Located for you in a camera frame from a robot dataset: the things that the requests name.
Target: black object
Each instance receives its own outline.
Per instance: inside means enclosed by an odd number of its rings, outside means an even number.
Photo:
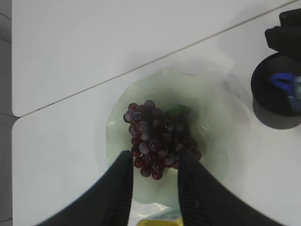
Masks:
[[[301,26],[301,11],[294,9],[280,13],[279,20],[281,26]]]
[[[273,86],[276,73],[301,75],[301,9],[279,15],[281,25],[265,32],[268,46],[278,53],[264,59],[251,79],[253,109],[256,117],[275,129],[290,129],[301,124],[301,113],[292,110],[286,91]]]
[[[126,226],[132,160],[123,151],[86,193],[39,226]],[[178,190],[185,226],[280,226],[230,193],[185,148],[180,150]]]
[[[133,195],[133,157],[123,151],[80,198],[39,226],[127,226]]]
[[[180,150],[179,202],[185,226],[280,226],[223,187],[193,154]]]

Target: white table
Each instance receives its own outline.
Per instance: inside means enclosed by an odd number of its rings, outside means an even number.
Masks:
[[[253,70],[274,53],[264,31],[279,23],[280,12],[295,8],[301,8],[301,1],[19,119],[12,143],[14,226],[47,219],[106,171],[105,123],[110,111],[127,86],[166,67],[210,73],[225,83],[238,103],[238,126],[222,183],[270,218],[299,226],[301,128],[263,126],[253,114],[250,91]],[[129,225],[159,210],[134,203]]]
[[[288,2],[13,0],[13,112],[24,116]]]

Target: red grape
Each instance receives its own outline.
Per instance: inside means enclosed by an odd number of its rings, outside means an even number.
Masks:
[[[164,158],[164,163],[165,165],[171,165],[174,163],[174,155],[169,153],[165,158]]]
[[[136,107],[137,112],[146,113],[146,107],[144,105],[138,105]]]
[[[172,167],[176,170],[179,169],[179,162],[178,161],[175,161],[173,164],[172,164]]]
[[[159,118],[159,117],[161,117],[161,115],[162,115],[162,112],[161,112],[161,110],[159,109],[159,108],[154,108],[152,111],[151,111],[151,113],[152,113],[152,117],[154,118],[154,119],[157,119],[157,118]]]
[[[140,121],[137,123],[137,130],[140,133],[146,133],[149,130],[149,125],[146,121]]]
[[[187,135],[180,137],[178,141],[183,143],[185,146],[190,146],[191,144],[191,138]]]
[[[141,112],[135,112],[132,115],[132,119],[134,123],[138,123],[143,120],[143,114]]]
[[[144,142],[149,142],[153,138],[153,134],[151,132],[142,133],[141,139]]]
[[[140,140],[139,138],[132,137],[131,142],[132,142],[132,145],[139,147],[139,145],[141,144],[142,140]]]
[[[162,161],[156,161],[153,165],[153,169],[156,171],[156,172],[163,172],[163,170],[165,169],[165,164],[162,162]]]
[[[149,109],[154,109],[156,107],[155,102],[153,102],[152,100],[145,101],[144,105]]]
[[[163,176],[163,173],[158,173],[156,171],[152,171],[151,172],[151,177],[154,179],[154,180],[160,180]]]
[[[137,131],[135,125],[131,125],[128,129],[129,129],[129,132],[132,135],[132,137],[139,137],[140,136],[140,133]]]
[[[151,175],[151,166],[143,166],[140,173],[143,177],[148,178]]]
[[[138,104],[136,104],[136,103],[131,103],[131,104],[129,104],[129,106],[128,106],[128,109],[129,110],[136,110],[136,107],[138,106]]]
[[[161,143],[160,143],[159,139],[150,140],[149,148],[153,152],[158,152],[161,149]]]
[[[123,115],[123,121],[125,121],[126,123],[130,123],[130,122],[126,119],[126,114]]]
[[[129,121],[129,122],[131,122],[134,113],[135,113],[134,110],[128,110],[128,111],[126,112],[126,114],[125,114],[126,120]]]
[[[162,133],[162,139],[164,143],[170,143],[173,140],[170,133]]]
[[[149,149],[149,145],[145,142],[142,142],[140,145],[139,145],[139,150],[140,152],[142,152],[143,154],[147,154],[150,152],[150,149]]]
[[[167,132],[172,132],[174,130],[174,123],[170,119],[166,119],[165,129]]]
[[[151,123],[153,129],[159,129],[160,128],[160,125],[161,125],[161,122],[159,119],[154,119]]]
[[[167,156],[167,154],[168,154],[168,150],[166,148],[163,148],[158,152],[159,158],[164,158],[165,156]]]
[[[139,147],[137,146],[133,146],[131,152],[134,157],[139,157],[141,155],[141,152],[139,151]]]
[[[146,161],[152,163],[158,159],[158,155],[154,152],[149,152],[148,154],[145,155],[145,159]]]
[[[143,159],[143,157],[135,158],[133,166],[135,166],[136,168],[141,168],[145,166],[145,160]]]

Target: grape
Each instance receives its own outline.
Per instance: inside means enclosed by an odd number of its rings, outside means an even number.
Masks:
[[[161,110],[160,110],[160,108],[154,108],[152,111],[151,111],[151,113],[152,113],[152,117],[154,118],[154,119],[157,119],[157,118],[159,118],[159,117],[161,117],[161,115],[162,115],[162,112],[161,112]]]
[[[137,112],[146,113],[146,107],[144,105],[138,105],[136,107]]]
[[[185,146],[190,146],[192,140],[189,136],[183,136],[183,137],[179,138],[179,142],[183,143],[183,145],[185,145]]]
[[[139,138],[133,137],[133,138],[131,139],[131,142],[132,142],[132,145],[133,145],[133,146],[138,146],[138,147],[139,147],[139,145],[141,144],[142,140],[140,140]]]
[[[184,146],[181,143],[177,143],[175,146],[175,151],[179,152],[181,148],[183,148]]]
[[[160,143],[159,139],[150,140],[149,148],[153,152],[159,151],[161,149],[161,143]]]
[[[163,148],[158,152],[159,158],[164,158],[165,156],[167,156],[167,154],[168,154],[168,150],[166,148]]]
[[[142,133],[141,139],[144,142],[149,142],[153,138],[153,134],[151,132]]]
[[[185,127],[184,127],[184,125],[183,125],[182,123],[177,122],[177,123],[175,124],[175,131],[176,131],[177,133],[179,133],[179,134],[183,133],[183,132],[184,132],[184,129],[185,129]]]
[[[150,149],[149,149],[149,145],[145,142],[142,142],[140,145],[139,145],[139,150],[140,152],[142,152],[143,154],[147,154],[150,152]]]
[[[179,162],[178,161],[175,161],[173,164],[172,164],[172,167],[176,170],[179,169]]]
[[[141,155],[141,152],[139,151],[139,147],[137,146],[133,146],[131,152],[134,157],[139,157]]]
[[[151,177],[154,179],[154,180],[160,180],[163,176],[163,173],[158,173],[156,171],[152,171],[151,172]]]
[[[123,115],[123,121],[125,121],[126,123],[130,123],[130,122],[126,119],[126,114]]]
[[[126,120],[131,122],[134,113],[135,113],[134,110],[128,110],[127,113],[125,114]]]
[[[163,139],[163,142],[167,143],[167,144],[173,140],[170,133],[162,133],[162,139]]]
[[[141,167],[145,166],[145,161],[144,161],[143,157],[135,158],[135,160],[133,162],[133,166],[135,166],[136,168],[141,168]]]
[[[143,166],[140,173],[143,177],[148,178],[151,175],[151,166]]]
[[[140,121],[137,123],[137,130],[140,133],[146,133],[149,130],[149,125],[146,121]]]
[[[166,119],[165,129],[167,132],[172,132],[174,130],[174,123],[170,119]]]
[[[128,109],[129,110],[136,110],[136,107],[138,106],[138,104],[136,104],[136,103],[131,103],[131,104],[129,104],[129,106],[128,106]]]
[[[154,161],[156,161],[157,158],[158,158],[158,156],[154,152],[149,152],[148,154],[145,155],[146,161],[148,161],[150,163],[153,163]]]
[[[130,134],[131,134],[133,137],[139,137],[139,136],[140,136],[140,133],[137,131],[135,125],[131,125],[131,126],[128,128],[128,130],[129,130]]]
[[[153,169],[156,172],[161,173],[165,169],[165,164],[162,161],[156,161],[153,165]]]
[[[143,114],[141,112],[135,112],[132,116],[133,122],[138,123],[143,120]]]
[[[160,125],[161,125],[161,122],[159,119],[154,119],[151,123],[153,129],[159,129],[160,128]]]
[[[152,100],[145,101],[144,105],[149,109],[154,109],[156,107],[155,102],[153,102]]]
[[[169,153],[165,158],[164,158],[164,163],[165,165],[171,165],[174,163],[174,155]]]
[[[193,147],[193,146],[190,146],[190,147],[189,147],[189,150],[192,152],[192,154],[194,155],[194,157],[195,157],[198,161],[201,160],[202,154],[201,154],[201,152],[198,151],[198,149],[196,149],[196,148]]]

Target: yellow package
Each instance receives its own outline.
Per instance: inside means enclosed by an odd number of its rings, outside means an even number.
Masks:
[[[167,209],[140,220],[137,226],[184,226],[184,223],[179,210]]]

